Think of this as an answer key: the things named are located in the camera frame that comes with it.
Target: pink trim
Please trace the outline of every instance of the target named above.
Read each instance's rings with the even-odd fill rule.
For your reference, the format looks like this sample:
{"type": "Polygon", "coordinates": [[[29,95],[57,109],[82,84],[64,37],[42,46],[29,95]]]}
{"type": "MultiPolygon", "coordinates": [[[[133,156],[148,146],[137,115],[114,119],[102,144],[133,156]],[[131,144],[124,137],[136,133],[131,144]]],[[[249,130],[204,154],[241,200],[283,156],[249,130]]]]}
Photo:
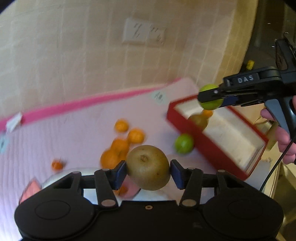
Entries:
{"type": "MultiPolygon", "coordinates": [[[[153,90],[157,90],[157,89],[161,89],[161,88],[162,87],[153,87],[153,88],[144,88],[144,89],[139,89],[139,90],[131,90],[131,91],[121,92],[121,93],[107,93],[107,94],[93,96],[93,97],[86,98],[86,99],[75,100],[72,102],[58,104],[55,106],[49,106],[49,107],[45,107],[45,108],[41,108],[41,109],[32,110],[32,111],[23,113],[22,125],[26,125],[26,124],[32,123],[34,121],[38,121],[38,120],[48,118],[51,116],[55,116],[55,115],[63,114],[66,112],[89,107],[91,105],[95,105],[98,103],[129,98],[129,97],[144,94],[144,93],[147,93],[147,92],[150,92],[153,90]]],[[[5,130],[6,122],[10,118],[11,117],[4,118],[4,119],[0,120],[0,131],[5,130]]]]}

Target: green lime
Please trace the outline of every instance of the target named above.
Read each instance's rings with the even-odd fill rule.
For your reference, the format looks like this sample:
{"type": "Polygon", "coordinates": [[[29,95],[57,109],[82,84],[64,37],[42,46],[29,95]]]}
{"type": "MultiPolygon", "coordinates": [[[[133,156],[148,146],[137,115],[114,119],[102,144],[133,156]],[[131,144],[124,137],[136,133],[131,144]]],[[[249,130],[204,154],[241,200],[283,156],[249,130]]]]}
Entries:
{"type": "Polygon", "coordinates": [[[175,141],[175,150],[178,153],[186,154],[193,150],[194,140],[193,137],[189,134],[180,135],[175,141]]]}
{"type": "MultiPolygon", "coordinates": [[[[215,88],[218,88],[218,86],[214,84],[208,84],[200,88],[200,92],[215,89],[215,88]]],[[[222,103],[223,103],[223,99],[218,99],[218,100],[213,100],[205,103],[200,103],[200,106],[205,110],[215,110],[219,108],[222,105],[222,103]]]]}

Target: red box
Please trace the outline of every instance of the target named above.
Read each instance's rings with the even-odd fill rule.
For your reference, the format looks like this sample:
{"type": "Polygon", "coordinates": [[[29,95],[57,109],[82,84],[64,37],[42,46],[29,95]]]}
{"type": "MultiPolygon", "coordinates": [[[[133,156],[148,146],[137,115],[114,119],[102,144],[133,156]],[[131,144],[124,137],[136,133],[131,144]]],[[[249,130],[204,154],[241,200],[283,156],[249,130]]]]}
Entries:
{"type": "Polygon", "coordinates": [[[185,103],[192,100],[195,101],[196,99],[197,99],[197,95],[194,95],[181,100],[176,100],[174,102],[171,102],[167,112],[168,121],[171,122],[181,133],[188,133],[192,135],[194,138],[195,147],[217,170],[223,169],[237,176],[241,180],[247,179],[251,175],[257,163],[259,162],[267,146],[268,139],[263,133],[261,133],[258,129],[256,129],[246,118],[244,118],[234,108],[232,107],[219,108],[218,110],[220,111],[228,111],[228,112],[230,111],[231,113],[233,113],[237,118],[239,118],[239,121],[242,122],[239,124],[240,127],[242,125],[244,126],[246,125],[247,126],[246,128],[250,129],[250,132],[252,132],[252,135],[257,135],[257,138],[262,140],[262,146],[259,145],[258,151],[253,153],[253,155],[250,155],[249,164],[245,167],[245,169],[239,167],[235,163],[235,161],[229,155],[227,155],[223,150],[221,150],[221,148],[217,146],[211,138],[205,135],[196,124],[194,124],[190,120],[187,120],[175,108],[178,104],[185,103]]]}

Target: light blue sticker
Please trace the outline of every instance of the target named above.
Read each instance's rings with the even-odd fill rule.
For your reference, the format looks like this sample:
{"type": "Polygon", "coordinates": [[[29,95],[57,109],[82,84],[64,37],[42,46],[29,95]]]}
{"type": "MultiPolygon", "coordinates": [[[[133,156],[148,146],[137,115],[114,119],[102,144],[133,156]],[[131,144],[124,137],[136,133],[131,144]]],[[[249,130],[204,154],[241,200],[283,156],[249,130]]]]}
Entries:
{"type": "Polygon", "coordinates": [[[5,152],[8,142],[9,140],[6,136],[0,136],[0,154],[5,152]]]}
{"type": "Polygon", "coordinates": [[[167,98],[164,92],[154,91],[151,96],[157,104],[167,104],[167,98]]]}

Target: white switch plate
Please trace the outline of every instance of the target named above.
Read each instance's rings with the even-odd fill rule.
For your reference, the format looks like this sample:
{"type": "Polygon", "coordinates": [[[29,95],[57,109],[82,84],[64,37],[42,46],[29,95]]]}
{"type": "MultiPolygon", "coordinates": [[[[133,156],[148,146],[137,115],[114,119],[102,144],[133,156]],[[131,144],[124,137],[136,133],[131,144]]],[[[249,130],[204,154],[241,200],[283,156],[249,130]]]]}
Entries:
{"type": "Polygon", "coordinates": [[[126,19],[123,42],[146,43],[151,25],[151,22],[144,20],[126,19]]]}
{"type": "Polygon", "coordinates": [[[124,43],[137,43],[153,46],[163,45],[165,28],[140,19],[128,18],[123,31],[124,43]]]}

